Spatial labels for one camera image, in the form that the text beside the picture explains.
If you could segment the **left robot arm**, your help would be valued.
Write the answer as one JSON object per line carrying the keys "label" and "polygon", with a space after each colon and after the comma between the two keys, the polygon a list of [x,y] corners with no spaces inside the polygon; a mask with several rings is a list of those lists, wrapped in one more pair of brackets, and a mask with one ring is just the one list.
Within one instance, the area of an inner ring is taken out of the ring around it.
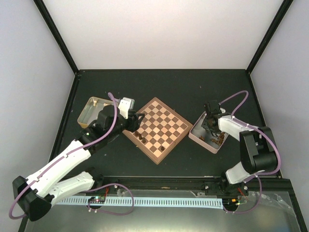
{"label": "left robot arm", "polygon": [[137,131],[144,117],[144,113],[132,109],[121,113],[115,105],[105,106],[97,119],[83,129],[62,153],[37,172],[26,178],[18,176],[13,181],[14,202],[9,217],[18,218],[13,216],[13,209],[19,205],[24,212],[21,218],[28,217],[31,221],[37,221],[67,197],[80,192],[100,192],[104,182],[94,176],[92,169],[66,180],[63,177],[123,131]]}

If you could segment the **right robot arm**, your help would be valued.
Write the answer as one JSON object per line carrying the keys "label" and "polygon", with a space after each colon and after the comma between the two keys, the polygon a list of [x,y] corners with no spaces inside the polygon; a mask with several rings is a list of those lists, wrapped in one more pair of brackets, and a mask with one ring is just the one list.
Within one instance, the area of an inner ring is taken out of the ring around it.
{"label": "right robot arm", "polygon": [[228,113],[205,115],[202,127],[216,134],[227,133],[239,141],[240,162],[220,178],[223,194],[230,195],[241,183],[259,175],[273,175],[280,169],[279,151],[269,127],[252,126]]}

